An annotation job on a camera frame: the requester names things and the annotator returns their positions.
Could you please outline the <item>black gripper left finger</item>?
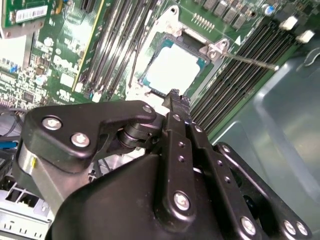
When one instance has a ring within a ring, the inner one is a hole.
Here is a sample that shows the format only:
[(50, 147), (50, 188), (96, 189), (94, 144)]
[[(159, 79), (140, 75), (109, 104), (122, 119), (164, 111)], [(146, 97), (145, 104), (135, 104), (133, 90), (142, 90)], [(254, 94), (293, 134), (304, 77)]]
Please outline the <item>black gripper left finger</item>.
[(71, 194), (90, 184), (88, 168), (94, 161), (136, 147), (166, 160), (174, 156), (180, 162), (192, 159), (182, 96), (173, 89), (165, 97), (167, 115), (141, 100), (32, 109), (24, 119), (13, 176), (58, 212)]

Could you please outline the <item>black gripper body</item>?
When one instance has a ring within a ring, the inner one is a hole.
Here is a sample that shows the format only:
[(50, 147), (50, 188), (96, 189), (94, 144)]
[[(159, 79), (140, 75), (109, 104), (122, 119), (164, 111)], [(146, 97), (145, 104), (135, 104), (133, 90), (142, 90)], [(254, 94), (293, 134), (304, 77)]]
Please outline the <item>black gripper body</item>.
[(72, 193), (49, 240), (238, 240), (218, 189), (179, 161), (148, 154)]

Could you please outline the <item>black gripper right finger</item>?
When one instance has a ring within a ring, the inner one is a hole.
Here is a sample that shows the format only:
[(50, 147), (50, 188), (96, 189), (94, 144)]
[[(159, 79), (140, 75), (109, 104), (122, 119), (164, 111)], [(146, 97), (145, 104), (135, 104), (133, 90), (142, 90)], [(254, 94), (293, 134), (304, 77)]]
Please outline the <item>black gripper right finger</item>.
[(199, 216), (182, 240), (310, 240), (304, 221), (228, 144), (210, 144), (190, 116), (190, 100), (181, 96), (188, 123)]

